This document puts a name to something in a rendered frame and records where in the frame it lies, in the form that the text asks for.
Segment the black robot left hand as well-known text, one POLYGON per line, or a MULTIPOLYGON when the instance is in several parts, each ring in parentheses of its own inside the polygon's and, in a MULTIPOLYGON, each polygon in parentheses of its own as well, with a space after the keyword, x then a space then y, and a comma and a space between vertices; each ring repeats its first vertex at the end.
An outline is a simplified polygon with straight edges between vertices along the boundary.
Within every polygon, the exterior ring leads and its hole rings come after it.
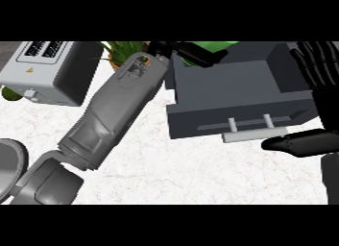
POLYGON ((194 65, 200 67, 212 67, 227 56, 227 50, 209 52, 193 42, 186 41, 152 41, 147 47, 147 53, 152 56, 161 55, 171 57, 171 52, 194 65))

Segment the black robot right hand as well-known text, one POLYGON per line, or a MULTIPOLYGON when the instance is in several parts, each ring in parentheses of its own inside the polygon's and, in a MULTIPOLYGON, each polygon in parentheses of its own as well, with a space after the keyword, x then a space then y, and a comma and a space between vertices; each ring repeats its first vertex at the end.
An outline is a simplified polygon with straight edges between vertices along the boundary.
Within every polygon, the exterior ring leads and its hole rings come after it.
POLYGON ((321 129, 271 137, 261 148, 305 158, 339 152, 339 50, 332 41, 298 41, 289 53, 312 91, 321 129))

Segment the green cup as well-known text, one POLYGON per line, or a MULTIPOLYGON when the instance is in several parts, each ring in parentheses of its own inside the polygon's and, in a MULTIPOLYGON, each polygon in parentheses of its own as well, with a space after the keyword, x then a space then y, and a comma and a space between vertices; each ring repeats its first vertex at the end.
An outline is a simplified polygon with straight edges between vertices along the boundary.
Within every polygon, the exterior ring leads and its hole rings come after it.
POLYGON ((177 55, 192 66, 211 67, 227 56, 236 41, 180 41, 177 55))

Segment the dark grey open drawer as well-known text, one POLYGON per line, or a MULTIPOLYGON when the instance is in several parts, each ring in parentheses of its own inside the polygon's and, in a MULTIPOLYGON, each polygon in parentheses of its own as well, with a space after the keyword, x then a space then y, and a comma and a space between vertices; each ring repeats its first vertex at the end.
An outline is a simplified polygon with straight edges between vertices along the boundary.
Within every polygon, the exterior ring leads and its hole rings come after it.
POLYGON ((293 41, 240 41, 209 68, 189 66, 172 54, 174 112, 199 111, 311 99, 311 91, 290 57, 293 41))

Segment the dark grey drawer front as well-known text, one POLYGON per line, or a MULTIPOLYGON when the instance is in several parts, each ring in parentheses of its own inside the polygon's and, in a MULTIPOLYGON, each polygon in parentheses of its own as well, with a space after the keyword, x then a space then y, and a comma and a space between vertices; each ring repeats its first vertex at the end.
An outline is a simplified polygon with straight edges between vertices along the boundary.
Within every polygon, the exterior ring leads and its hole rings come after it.
POLYGON ((318 116, 309 90, 271 92, 214 92, 189 101, 166 105, 169 138, 221 135, 230 132, 228 119, 236 119, 240 131, 265 127, 270 114, 276 127, 306 123, 318 116))

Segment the potted green plant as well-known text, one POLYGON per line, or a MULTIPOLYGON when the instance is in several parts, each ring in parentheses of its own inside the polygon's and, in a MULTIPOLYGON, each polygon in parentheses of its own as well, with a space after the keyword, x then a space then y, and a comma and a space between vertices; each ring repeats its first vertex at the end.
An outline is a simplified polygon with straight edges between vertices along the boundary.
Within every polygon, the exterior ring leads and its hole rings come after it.
POLYGON ((149 48, 147 41, 99 41, 96 44, 108 52, 108 57, 103 60, 109 61, 115 70, 121 68, 134 53, 146 52, 149 48))

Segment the grey toaster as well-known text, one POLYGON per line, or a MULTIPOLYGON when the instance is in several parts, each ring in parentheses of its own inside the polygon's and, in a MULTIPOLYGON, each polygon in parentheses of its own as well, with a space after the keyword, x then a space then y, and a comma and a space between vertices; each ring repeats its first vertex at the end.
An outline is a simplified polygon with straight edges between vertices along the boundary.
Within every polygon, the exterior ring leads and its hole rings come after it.
POLYGON ((94 41, 24 41, 0 84, 32 103, 80 107, 102 51, 94 41))

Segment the green round fruit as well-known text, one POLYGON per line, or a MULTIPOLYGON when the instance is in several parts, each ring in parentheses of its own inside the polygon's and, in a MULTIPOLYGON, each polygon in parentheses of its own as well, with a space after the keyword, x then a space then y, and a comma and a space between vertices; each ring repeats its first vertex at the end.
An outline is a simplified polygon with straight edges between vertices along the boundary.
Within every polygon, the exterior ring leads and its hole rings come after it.
POLYGON ((22 98, 6 86, 1 88, 1 96, 7 101, 18 101, 22 98))

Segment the grey round metal bowl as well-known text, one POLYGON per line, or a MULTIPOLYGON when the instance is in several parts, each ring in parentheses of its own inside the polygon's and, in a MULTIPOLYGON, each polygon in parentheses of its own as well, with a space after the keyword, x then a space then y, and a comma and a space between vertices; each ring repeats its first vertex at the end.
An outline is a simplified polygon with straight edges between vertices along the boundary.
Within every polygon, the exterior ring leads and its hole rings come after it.
POLYGON ((0 138, 0 204, 10 197, 10 191, 27 171, 28 152, 22 143, 0 138))

